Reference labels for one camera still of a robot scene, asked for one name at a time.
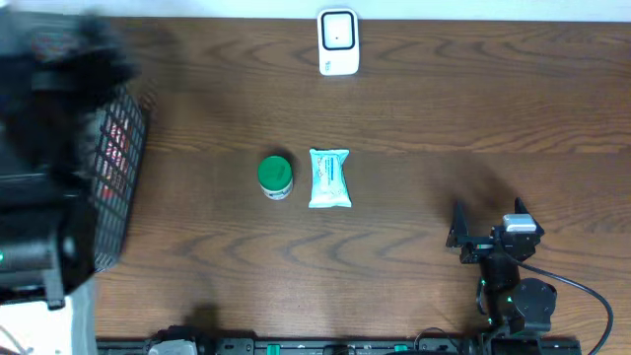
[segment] black basket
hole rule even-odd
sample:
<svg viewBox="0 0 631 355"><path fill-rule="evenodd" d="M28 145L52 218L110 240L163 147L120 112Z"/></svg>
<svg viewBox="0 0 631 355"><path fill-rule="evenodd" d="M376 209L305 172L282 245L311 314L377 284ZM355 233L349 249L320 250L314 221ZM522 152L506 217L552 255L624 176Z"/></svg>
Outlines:
<svg viewBox="0 0 631 355"><path fill-rule="evenodd" d="M76 17L24 14L39 58L53 59L77 45ZM125 240L138 170L147 140L147 119L128 94L117 89L116 99L86 117L91 121L86 170L93 174L93 199L99 219L95 236L95 268L116 264Z"/></svg>
<svg viewBox="0 0 631 355"><path fill-rule="evenodd" d="M147 121L124 88L117 98L95 113L98 128L91 171L93 198L99 211L95 267L114 266L122 250L138 170L147 140Z"/></svg>

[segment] wood grain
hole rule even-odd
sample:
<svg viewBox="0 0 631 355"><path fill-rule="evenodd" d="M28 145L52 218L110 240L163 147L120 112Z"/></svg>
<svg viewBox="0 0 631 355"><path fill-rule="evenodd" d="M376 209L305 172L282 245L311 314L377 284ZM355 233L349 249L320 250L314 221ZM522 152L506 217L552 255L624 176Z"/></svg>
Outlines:
<svg viewBox="0 0 631 355"><path fill-rule="evenodd" d="M629 25L365 21L359 73L324 78L313 21L114 22L159 111L125 255L98 277L99 336L471 331L478 269L444 248L452 203L486 232L519 195L547 232L530 262L599 290L602 353L628 352ZM311 147L351 150L353 208L307 208ZM273 202L255 171L278 148L296 187ZM604 309L555 286L553 334L587 353Z"/></svg>

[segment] white electronic device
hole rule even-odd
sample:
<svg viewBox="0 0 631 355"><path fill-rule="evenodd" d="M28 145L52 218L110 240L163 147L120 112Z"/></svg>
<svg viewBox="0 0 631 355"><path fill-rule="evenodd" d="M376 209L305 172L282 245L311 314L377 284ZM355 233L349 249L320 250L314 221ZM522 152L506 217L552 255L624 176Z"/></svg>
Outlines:
<svg viewBox="0 0 631 355"><path fill-rule="evenodd" d="M317 15L319 72L350 75L359 69L359 26L351 9L328 9Z"/></svg>

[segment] small jar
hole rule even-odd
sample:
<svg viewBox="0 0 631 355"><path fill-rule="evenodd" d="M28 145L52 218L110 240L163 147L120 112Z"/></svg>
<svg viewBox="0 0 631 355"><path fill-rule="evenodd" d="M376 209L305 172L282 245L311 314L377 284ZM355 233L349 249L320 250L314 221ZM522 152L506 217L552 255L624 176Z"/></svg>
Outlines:
<svg viewBox="0 0 631 355"><path fill-rule="evenodd" d="M294 187L292 167L279 156L263 159L258 166L258 183L263 194L273 200L281 200L289 195Z"/></svg>

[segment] white packet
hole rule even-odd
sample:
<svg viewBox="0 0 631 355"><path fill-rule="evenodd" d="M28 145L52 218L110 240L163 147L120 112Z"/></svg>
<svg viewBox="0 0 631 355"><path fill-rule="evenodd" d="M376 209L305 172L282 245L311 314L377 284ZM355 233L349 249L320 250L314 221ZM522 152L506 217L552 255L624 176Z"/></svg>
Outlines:
<svg viewBox="0 0 631 355"><path fill-rule="evenodd" d="M328 208L334 206L351 207L342 164L350 153L348 149L309 151L312 156L314 186L309 208Z"/></svg>

